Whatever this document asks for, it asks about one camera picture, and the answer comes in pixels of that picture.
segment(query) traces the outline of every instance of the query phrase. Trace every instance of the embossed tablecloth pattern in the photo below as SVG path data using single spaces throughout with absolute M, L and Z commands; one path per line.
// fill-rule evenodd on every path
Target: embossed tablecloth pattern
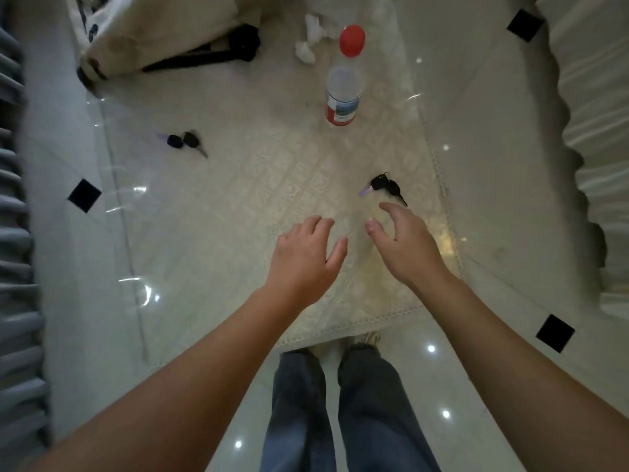
M 436 236 L 448 266 L 459 262 L 440 180 L 425 138 L 413 80 L 390 0 L 368 0 L 363 63 L 368 75 L 356 120 L 324 118 L 334 42 L 299 64 L 304 7 L 283 0 L 263 25 L 251 63 L 138 74 L 113 80 L 102 109 L 117 199 L 137 281 L 149 360 L 168 361 L 216 327 L 261 286 L 277 236 L 318 213 L 336 220 L 349 253 L 321 301 L 279 341 L 294 348 L 381 328 L 420 314 L 364 232 L 385 194 L 358 192 L 389 172 Z M 209 159 L 174 150 L 158 133 L 199 131 Z

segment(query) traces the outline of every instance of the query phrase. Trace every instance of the jeans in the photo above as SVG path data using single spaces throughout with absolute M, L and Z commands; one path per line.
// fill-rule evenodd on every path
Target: jeans
M 440 472 L 395 368 L 378 349 L 354 345 L 338 367 L 338 405 L 350 472 Z M 334 472 L 325 377 L 307 350 L 281 356 L 261 472 Z

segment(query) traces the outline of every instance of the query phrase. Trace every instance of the pant leg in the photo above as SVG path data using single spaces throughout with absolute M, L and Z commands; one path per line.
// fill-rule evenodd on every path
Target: pant leg
M 273 381 L 260 472 L 335 472 L 325 377 L 307 350 L 283 353 Z
M 395 368 L 355 345 L 338 368 L 338 421 L 350 472 L 440 472 Z

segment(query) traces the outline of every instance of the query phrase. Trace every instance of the black diamond tile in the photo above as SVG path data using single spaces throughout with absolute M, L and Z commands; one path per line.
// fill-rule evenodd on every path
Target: black diamond tile
M 527 11 L 520 10 L 511 20 L 507 29 L 528 43 L 533 39 L 543 23 L 543 19 L 539 19 Z
M 574 328 L 555 315 L 549 316 L 536 337 L 557 352 L 562 352 L 574 333 Z
M 77 185 L 72 194 L 68 197 L 68 200 L 75 204 L 83 212 L 88 213 L 94 202 L 101 196 L 101 191 L 90 184 L 85 179 L 81 179 L 79 185 Z

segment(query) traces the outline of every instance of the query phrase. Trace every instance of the bottle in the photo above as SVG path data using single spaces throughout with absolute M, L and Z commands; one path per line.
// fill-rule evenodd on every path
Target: bottle
M 358 109 L 365 77 L 358 66 L 358 55 L 365 46 L 365 32 L 350 24 L 339 38 L 341 54 L 328 71 L 325 117 L 335 126 L 347 126 Z

